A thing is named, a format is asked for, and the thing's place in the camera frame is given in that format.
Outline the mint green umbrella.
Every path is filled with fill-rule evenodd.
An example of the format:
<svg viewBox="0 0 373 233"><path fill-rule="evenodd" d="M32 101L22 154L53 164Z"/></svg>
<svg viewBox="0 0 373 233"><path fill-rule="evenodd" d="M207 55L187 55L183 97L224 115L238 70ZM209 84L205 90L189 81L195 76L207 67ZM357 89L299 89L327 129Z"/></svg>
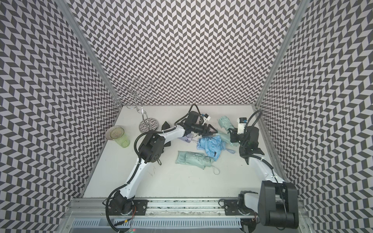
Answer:
<svg viewBox="0 0 373 233"><path fill-rule="evenodd" d="M195 166L202 170L206 167L212 168L215 175L220 174L220 170L213 165L214 159L212 157L206 156L204 153L190 152L190 151L179 151L176 164Z"/></svg>

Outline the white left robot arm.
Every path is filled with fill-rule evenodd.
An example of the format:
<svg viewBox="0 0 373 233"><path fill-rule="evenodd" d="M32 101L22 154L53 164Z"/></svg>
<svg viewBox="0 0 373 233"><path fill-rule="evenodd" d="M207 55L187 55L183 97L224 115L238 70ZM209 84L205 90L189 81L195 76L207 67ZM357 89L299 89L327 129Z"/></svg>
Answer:
<svg viewBox="0 0 373 233"><path fill-rule="evenodd" d="M161 131L142 133L134 142L134 150L138 157L133 170L125 184L114 189L105 203L105 214L129 215L133 213L133 199L151 163L157 162L164 151L164 145L172 140L196 133L199 136L212 136L218 133L211 124L205 123L209 118L200 112L189 111L180 118L172 128Z"/></svg>

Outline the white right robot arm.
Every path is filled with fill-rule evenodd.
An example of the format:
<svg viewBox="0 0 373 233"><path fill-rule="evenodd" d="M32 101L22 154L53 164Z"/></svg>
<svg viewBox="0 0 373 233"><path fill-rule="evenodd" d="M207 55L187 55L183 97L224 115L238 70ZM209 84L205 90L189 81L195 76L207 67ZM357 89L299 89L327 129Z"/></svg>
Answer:
<svg viewBox="0 0 373 233"><path fill-rule="evenodd" d="M239 133L229 129L230 141L239 143L239 155L261 179L260 191L242 191L238 195L238 210L243 215L255 214L264 226L296 229L299 226L298 192L286 182L268 162L259 148L259 129L250 126Z"/></svg>

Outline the blue umbrella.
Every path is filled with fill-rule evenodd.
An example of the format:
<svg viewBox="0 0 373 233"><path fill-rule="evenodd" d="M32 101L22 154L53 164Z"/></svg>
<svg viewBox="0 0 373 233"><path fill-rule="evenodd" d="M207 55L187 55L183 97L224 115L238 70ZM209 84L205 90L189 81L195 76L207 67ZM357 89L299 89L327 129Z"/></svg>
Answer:
<svg viewBox="0 0 373 233"><path fill-rule="evenodd" d="M235 154L236 151L228 149L226 142L221 139L220 136L207 136L198 139L197 149L204 150L208 157L211 157L214 161L217 161L221 155L221 152L226 150L231 154Z"/></svg>

